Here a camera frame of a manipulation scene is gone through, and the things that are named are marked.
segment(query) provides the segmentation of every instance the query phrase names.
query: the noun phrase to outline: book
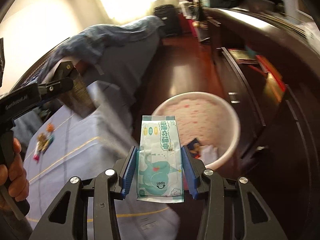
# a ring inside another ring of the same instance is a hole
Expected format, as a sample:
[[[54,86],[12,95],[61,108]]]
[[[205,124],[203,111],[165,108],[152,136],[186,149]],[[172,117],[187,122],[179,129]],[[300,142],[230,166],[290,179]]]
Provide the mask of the book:
[[[268,72],[272,74],[276,82],[278,83],[280,89],[284,92],[286,90],[286,86],[282,81],[281,74],[276,70],[276,68],[262,55],[256,55],[260,66],[266,68]]]
[[[258,61],[251,57],[246,50],[228,49],[228,51],[238,64],[258,64]]]

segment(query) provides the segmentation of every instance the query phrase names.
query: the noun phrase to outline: blue gripper pad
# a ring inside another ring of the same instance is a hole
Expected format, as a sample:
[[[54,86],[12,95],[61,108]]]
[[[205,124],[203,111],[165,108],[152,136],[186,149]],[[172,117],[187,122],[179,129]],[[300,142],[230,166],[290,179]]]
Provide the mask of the blue gripper pad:
[[[189,193],[193,199],[203,199],[209,190],[208,185],[201,179],[201,173],[205,170],[205,166],[201,160],[192,158],[186,146],[181,148],[181,155]]]
[[[121,195],[123,196],[123,198],[125,198],[125,196],[128,195],[130,191],[133,175],[136,170],[137,152],[138,152],[138,149],[136,147],[132,147],[124,163],[124,167],[126,166],[126,169],[122,176],[122,190],[121,190]]]

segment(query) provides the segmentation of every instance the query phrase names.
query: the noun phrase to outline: dark wooden cabinet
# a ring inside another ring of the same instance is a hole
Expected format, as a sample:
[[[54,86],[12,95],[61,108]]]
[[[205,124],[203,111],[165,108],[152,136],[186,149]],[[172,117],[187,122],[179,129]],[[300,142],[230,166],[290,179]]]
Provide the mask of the dark wooden cabinet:
[[[255,185],[289,239],[301,235],[319,210],[320,176],[314,138],[292,91],[244,158]]]
[[[264,127],[264,119],[259,112],[256,98],[245,80],[241,70],[226,48],[218,51],[216,58],[218,75],[221,78],[225,98],[237,112],[241,124],[241,136],[237,148],[239,157],[243,156],[257,139]]]
[[[289,240],[320,239],[320,56],[301,36],[249,12],[204,11],[217,39],[212,60],[241,123],[241,175],[259,191]],[[287,85],[284,95],[270,96],[268,78],[233,60],[228,49],[245,44],[279,72]]]

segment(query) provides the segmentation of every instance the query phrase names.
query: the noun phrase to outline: black suitcase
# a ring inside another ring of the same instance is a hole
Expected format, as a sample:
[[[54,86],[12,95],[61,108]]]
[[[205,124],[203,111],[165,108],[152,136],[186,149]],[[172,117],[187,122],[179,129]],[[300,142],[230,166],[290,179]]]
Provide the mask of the black suitcase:
[[[165,4],[155,8],[154,15],[158,16],[165,24],[160,29],[167,37],[181,35],[182,30],[176,8],[172,4]]]

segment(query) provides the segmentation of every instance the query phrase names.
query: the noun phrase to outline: drawer handle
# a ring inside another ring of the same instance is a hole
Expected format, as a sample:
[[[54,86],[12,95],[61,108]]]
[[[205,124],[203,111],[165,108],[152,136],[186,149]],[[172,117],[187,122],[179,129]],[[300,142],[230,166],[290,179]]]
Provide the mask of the drawer handle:
[[[237,92],[229,92],[228,94],[230,96],[232,104],[239,104],[240,103],[239,100],[236,100],[236,95],[238,94]]]
[[[259,155],[264,155],[269,152],[269,147],[268,145],[266,146],[258,146],[255,150],[255,152],[252,154],[250,157],[251,159],[258,157]]]

